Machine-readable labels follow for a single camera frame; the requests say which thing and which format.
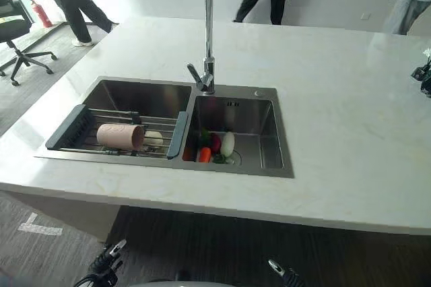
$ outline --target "pink cup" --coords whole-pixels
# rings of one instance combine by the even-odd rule
[[[143,136],[143,128],[139,125],[102,124],[97,130],[99,144],[117,149],[139,150]]]

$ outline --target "gray pants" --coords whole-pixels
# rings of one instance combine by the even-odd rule
[[[411,26],[431,2],[397,0],[391,14],[383,26],[384,33],[407,35]]]

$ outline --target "dish drying rack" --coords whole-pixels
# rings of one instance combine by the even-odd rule
[[[135,111],[88,108],[81,104],[75,106],[45,146],[48,150],[64,152],[173,159],[180,153],[187,119],[187,112],[179,112],[176,119],[171,119],[142,116]],[[105,147],[96,137],[102,124],[140,125],[144,132],[160,132],[162,138],[147,135],[145,138],[162,139],[163,144],[144,143],[138,150]]]

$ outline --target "office chair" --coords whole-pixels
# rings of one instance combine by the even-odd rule
[[[0,0],[0,18],[5,18],[8,16],[20,15],[23,20],[13,20],[8,22],[0,23],[0,43],[6,42],[7,45],[13,49],[16,53],[16,57],[11,61],[7,62],[3,66],[0,66],[0,76],[5,77],[3,69],[15,63],[13,72],[11,75],[12,85],[18,86],[15,80],[15,75],[22,64],[30,66],[30,64],[39,65],[46,69],[46,73],[52,74],[53,71],[45,64],[34,60],[34,57],[40,57],[45,55],[51,55],[52,60],[57,60],[57,57],[50,51],[44,53],[23,53],[21,52],[15,44],[12,42],[13,39],[19,38],[30,32],[30,27],[32,22],[28,18],[22,4],[18,0]]]

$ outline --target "white sneaker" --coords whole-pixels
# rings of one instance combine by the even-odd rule
[[[119,26],[118,23],[112,23],[112,26],[110,27],[110,30],[114,30],[117,26]]]
[[[90,42],[81,42],[78,39],[73,39],[72,40],[72,45],[73,46],[94,46],[94,43],[92,41],[90,41]]]

